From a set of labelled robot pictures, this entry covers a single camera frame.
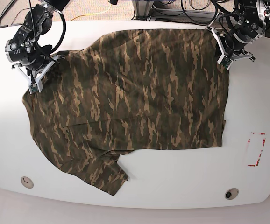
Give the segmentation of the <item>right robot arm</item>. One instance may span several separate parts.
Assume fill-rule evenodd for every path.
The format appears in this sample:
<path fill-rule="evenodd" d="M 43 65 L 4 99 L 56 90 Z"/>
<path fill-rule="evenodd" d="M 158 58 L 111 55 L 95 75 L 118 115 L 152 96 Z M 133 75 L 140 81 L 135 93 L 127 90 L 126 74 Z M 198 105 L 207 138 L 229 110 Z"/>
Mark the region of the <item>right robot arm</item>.
<path fill-rule="evenodd" d="M 67 51 L 57 52 L 57 50 L 66 33 L 63 10 L 69 3 L 68 0 L 42 0 L 34 7 L 30 7 L 23 24 L 6 43 L 5 53 L 9 62 L 13 63 L 12 69 L 17 69 L 26 78 L 30 94 L 42 92 L 42 79 L 45 74 L 59 59 L 65 58 L 68 54 Z M 41 47 L 38 40 L 50 30 L 54 12 L 60 15 L 63 31 L 54 47 L 52 45 Z"/>

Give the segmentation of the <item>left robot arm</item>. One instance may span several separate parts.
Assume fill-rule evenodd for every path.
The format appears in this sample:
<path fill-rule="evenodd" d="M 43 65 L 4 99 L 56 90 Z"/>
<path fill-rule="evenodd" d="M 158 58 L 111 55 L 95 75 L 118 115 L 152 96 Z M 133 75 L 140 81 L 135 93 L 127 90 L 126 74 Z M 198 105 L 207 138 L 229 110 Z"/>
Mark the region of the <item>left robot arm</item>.
<path fill-rule="evenodd" d="M 256 7 L 256 0 L 236 0 L 234 10 L 227 11 L 216 1 L 212 1 L 216 9 L 223 15 L 217 16 L 222 31 L 207 26 L 217 42 L 217 63 L 227 70 L 234 61 L 249 59 L 255 61 L 252 53 L 245 50 L 245 46 L 264 36 L 265 21 L 261 20 Z"/>

